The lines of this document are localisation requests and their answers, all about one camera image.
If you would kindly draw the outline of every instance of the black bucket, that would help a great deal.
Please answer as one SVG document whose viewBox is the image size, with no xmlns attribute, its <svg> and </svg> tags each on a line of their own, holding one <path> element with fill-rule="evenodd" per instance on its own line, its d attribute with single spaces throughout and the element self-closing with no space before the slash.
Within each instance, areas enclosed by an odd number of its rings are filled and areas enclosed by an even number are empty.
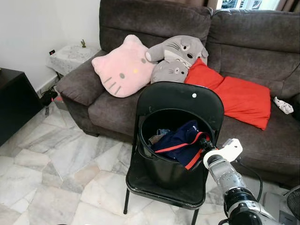
<svg viewBox="0 0 300 225">
<path fill-rule="evenodd" d="M 195 177 L 197 165 L 191 170 L 187 170 L 177 160 L 165 158 L 154 153 L 148 146 L 148 139 L 156 134 L 157 129 L 177 130 L 190 120 L 198 122 L 198 129 L 207 132 L 211 142 L 215 144 L 215 136 L 210 125 L 201 117 L 192 113 L 178 109 L 163 109 L 148 115 L 139 128 L 140 144 L 137 147 L 144 158 L 148 175 L 159 186 L 167 189 L 175 189 L 184 186 L 189 180 Z"/>
</svg>

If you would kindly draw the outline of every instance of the red cushion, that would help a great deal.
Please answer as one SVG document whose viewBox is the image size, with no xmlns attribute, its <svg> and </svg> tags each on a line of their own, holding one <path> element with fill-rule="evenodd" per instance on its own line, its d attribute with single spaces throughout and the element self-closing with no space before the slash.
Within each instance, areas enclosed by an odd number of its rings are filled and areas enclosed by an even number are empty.
<svg viewBox="0 0 300 225">
<path fill-rule="evenodd" d="M 185 83 L 210 88 L 220 96 L 226 116 L 265 130 L 271 112 L 270 90 L 239 78 L 223 78 L 200 60 L 189 70 Z"/>
<path fill-rule="evenodd" d="M 223 80 L 224 77 L 213 69 L 208 68 L 207 65 L 198 58 L 188 70 L 188 75 L 184 83 L 197 84 L 213 90 L 219 86 Z"/>
</svg>

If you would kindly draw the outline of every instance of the white lace tablecloth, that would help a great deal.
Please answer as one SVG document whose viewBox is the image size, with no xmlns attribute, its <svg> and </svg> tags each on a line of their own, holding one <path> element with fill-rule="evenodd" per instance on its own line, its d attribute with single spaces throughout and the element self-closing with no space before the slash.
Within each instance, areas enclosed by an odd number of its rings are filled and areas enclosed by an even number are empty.
<svg viewBox="0 0 300 225">
<path fill-rule="evenodd" d="M 82 48 L 80 45 L 67 45 L 50 55 L 46 65 L 65 76 L 99 51 L 99 49 Z"/>
</svg>

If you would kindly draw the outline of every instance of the black cabinet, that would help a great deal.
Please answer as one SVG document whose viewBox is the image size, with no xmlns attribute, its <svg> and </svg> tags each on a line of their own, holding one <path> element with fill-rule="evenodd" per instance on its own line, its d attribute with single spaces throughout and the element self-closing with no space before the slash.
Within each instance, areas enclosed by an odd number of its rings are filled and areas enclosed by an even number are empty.
<svg viewBox="0 0 300 225">
<path fill-rule="evenodd" d="M 0 70 L 0 146 L 42 108 L 24 72 Z"/>
</svg>

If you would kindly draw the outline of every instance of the marble floor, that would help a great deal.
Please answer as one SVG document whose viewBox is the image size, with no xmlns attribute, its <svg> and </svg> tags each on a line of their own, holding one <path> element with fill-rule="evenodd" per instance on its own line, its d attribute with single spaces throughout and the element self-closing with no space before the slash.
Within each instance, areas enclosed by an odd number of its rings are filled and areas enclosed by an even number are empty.
<svg viewBox="0 0 300 225">
<path fill-rule="evenodd" d="M 0 225 L 188 225 L 193 211 L 131 194 L 123 215 L 131 145 L 86 135 L 69 112 L 50 105 L 0 147 Z M 257 195 L 259 182 L 244 177 Z M 286 190 L 264 183 L 263 193 Z M 196 224 L 224 219 L 213 179 Z"/>
</svg>

